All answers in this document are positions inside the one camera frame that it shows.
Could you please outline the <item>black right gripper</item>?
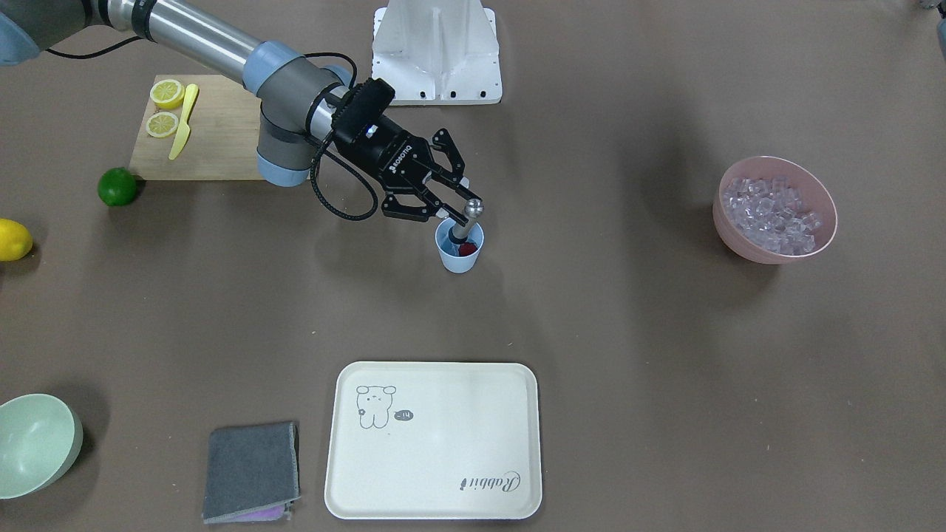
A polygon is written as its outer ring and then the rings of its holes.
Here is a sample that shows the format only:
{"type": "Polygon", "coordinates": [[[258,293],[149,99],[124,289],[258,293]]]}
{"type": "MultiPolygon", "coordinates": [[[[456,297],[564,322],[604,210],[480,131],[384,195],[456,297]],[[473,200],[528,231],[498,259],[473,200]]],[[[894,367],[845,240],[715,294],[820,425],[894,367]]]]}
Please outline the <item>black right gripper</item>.
{"type": "Polygon", "coordinates": [[[426,140],[393,122],[372,122],[358,132],[336,126],[338,153],[382,186],[384,216],[426,222],[433,216],[463,222],[463,213],[437,197],[429,182],[444,185],[464,202],[479,200],[466,179],[466,163],[446,129],[426,140]]]}

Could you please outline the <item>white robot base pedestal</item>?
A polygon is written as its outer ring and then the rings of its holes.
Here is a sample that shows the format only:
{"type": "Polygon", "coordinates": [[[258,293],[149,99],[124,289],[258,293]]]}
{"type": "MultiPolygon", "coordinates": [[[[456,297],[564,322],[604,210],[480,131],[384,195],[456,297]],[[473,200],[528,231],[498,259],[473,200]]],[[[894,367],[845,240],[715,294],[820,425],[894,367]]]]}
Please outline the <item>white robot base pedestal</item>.
{"type": "Polygon", "coordinates": [[[480,1],[389,1],[372,15],[372,78],[393,106],[473,106],[503,98],[497,17],[480,1]]]}

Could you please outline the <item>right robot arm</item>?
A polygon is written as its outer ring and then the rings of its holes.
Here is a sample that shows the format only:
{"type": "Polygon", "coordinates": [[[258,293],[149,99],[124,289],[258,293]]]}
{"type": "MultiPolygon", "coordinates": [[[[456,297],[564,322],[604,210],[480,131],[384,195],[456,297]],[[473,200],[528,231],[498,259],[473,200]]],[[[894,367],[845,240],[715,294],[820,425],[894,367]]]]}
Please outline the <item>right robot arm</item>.
{"type": "Polygon", "coordinates": [[[281,41],[256,39],[185,1],[4,1],[2,64],[24,63],[91,26],[168,47],[259,98],[257,168],[271,184],[317,186],[321,158],[329,156],[361,181],[381,185],[385,197],[372,209],[386,216],[448,216],[470,225],[428,186],[439,182],[477,201],[449,132],[426,140],[385,117],[395,98],[386,81],[345,80],[281,41]]]}

